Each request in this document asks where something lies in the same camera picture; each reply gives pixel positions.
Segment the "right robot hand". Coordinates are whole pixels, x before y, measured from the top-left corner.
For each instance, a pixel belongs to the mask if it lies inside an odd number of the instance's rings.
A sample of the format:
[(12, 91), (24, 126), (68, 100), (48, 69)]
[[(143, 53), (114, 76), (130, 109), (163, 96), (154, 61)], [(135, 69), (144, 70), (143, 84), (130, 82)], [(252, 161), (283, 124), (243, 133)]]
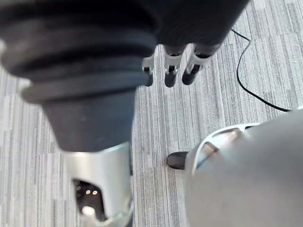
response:
[(153, 83), (164, 46), (165, 85), (182, 54), (190, 85), (222, 45), (246, 0), (3, 0), (3, 68), (26, 78), (64, 153), (88, 227), (133, 224), (131, 130), (135, 93)]

